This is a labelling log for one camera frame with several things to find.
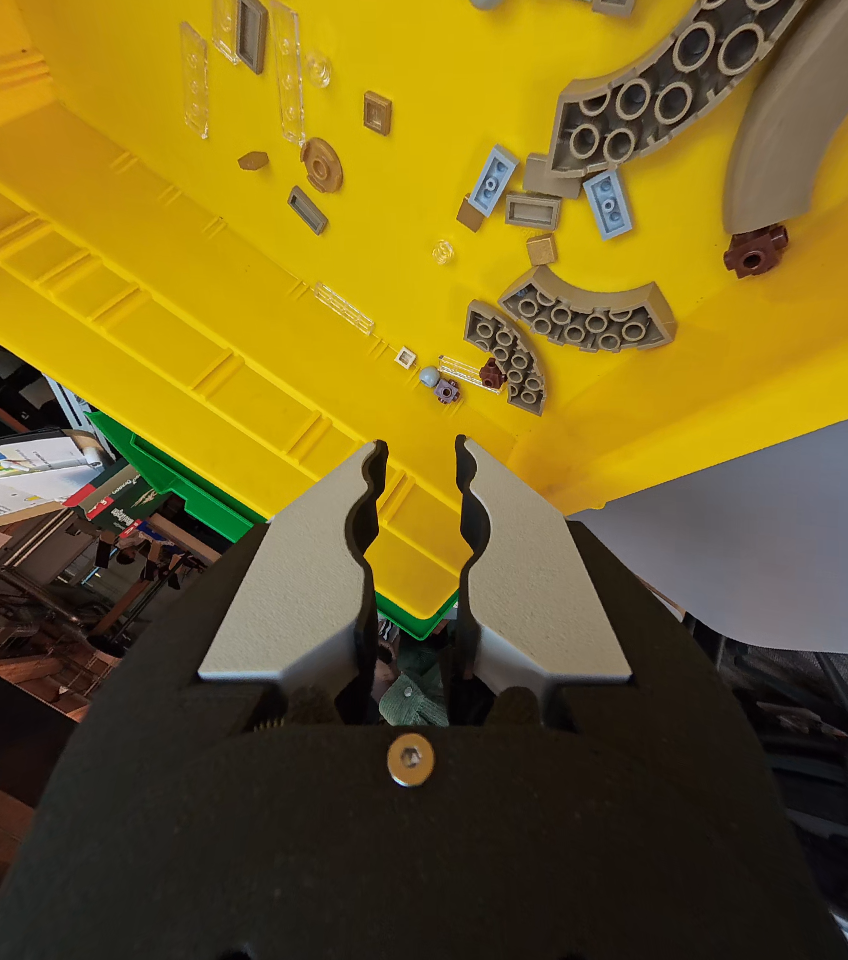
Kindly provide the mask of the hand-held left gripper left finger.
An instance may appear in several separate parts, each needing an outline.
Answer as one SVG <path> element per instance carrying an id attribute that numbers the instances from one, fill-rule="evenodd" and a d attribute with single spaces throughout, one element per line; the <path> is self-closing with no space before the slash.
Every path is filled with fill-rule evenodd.
<path id="1" fill-rule="evenodd" d="M 366 443 L 269 523 L 198 669 L 204 681 L 328 694 L 363 724 L 378 651 L 373 572 L 388 447 Z"/>

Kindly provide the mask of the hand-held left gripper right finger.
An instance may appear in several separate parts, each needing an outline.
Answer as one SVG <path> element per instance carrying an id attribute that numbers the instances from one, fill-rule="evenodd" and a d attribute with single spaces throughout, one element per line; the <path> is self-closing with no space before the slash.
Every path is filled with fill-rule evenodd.
<path id="1" fill-rule="evenodd" d="M 571 527 L 473 438 L 455 440 L 461 571 L 454 722 L 541 724 L 565 689 L 625 687 L 632 668 Z"/>

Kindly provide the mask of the green plastic bin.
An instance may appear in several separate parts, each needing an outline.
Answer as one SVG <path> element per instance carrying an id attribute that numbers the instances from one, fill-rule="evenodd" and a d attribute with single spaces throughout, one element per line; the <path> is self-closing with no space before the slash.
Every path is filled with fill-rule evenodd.
<path id="1" fill-rule="evenodd" d="M 88 419 L 110 446 L 126 459 L 158 493 L 172 493 L 185 501 L 186 511 L 229 542 L 238 542 L 265 517 L 254 512 L 214 484 L 200 477 L 107 414 L 93 410 Z M 436 613 L 417 618 L 377 592 L 379 613 L 418 641 L 424 640 L 445 618 L 454 618 L 457 592 L 444 598 Z"/>

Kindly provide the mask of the dark green lego box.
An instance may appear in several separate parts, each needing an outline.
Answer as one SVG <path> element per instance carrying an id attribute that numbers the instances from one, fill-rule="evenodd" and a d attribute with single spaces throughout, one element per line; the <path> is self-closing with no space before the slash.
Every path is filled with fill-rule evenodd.
<path id="1" fill-rule="evenodd" d="M 98 529 L 122 535 L 159 510 L 169 493 L 160 493 L 126 460 L 108 466 L 70 496 L 64 507 L 78 510 Z"/>

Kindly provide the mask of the lego pieces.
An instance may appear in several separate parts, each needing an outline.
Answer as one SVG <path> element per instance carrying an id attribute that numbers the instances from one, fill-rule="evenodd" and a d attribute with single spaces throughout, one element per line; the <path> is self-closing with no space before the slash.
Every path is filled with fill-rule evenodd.
<path id="1" fill-rule="evenodd" d="M 266 2 L 228 14 L 214 160 L 188 186 L 352 294 L 419 367 L 490 301 L 549 371 L 548 426 L 663 408 L 694 363 L 848 352 L 848 227 L 799 281 L 848 140 L 848 2 Z M 587 13 L 583 7 L 595 11 Z"/>

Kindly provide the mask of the printed instruction sheet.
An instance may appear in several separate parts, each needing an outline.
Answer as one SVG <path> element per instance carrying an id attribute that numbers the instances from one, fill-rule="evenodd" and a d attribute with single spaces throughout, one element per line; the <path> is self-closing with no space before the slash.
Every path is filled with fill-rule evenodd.
<path id="1" fill-rule="evenodd" d="M 0 439 L 0 525 L 60 508 L 111 462 L 94 435 L 50 429 Z"/>

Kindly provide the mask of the green corduroy clothing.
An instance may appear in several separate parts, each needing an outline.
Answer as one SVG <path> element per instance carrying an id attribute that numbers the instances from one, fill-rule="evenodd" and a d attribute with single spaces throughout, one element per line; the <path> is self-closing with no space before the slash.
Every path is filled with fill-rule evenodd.
<path id="1" fill-rule="evenodd" d="M 383 720 L 394 727 L 448 726 L 437 653 L 421 644 L 401 647 L 392 668 L 395 678 L 379 700 Z"/>

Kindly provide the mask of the yellow plastic bin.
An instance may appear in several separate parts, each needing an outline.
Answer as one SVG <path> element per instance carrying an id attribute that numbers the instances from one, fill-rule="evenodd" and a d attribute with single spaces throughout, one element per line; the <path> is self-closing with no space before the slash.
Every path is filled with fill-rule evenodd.
<path id="1" fill-rule="evenodd" d="M 678 405 L 550 428 L 549 371 L 511 318 L 465 302 L 424 366 L 352 294 L 269 256 L 189 186 L 214 160 L 210 79 L 228 2 L 0 2 L 0 342 L 255 513 L 362 444 L 390 447 L 377 590 L 416 618 L 457 588 L 454 436 L 565 514 L 848 420 L 848 352 L 768 377 L 681 364 Z M 848 227 L 848 140 L 817 188 L 800 282 Z M 848 302 L 848 272 L 825 287 Z"/>

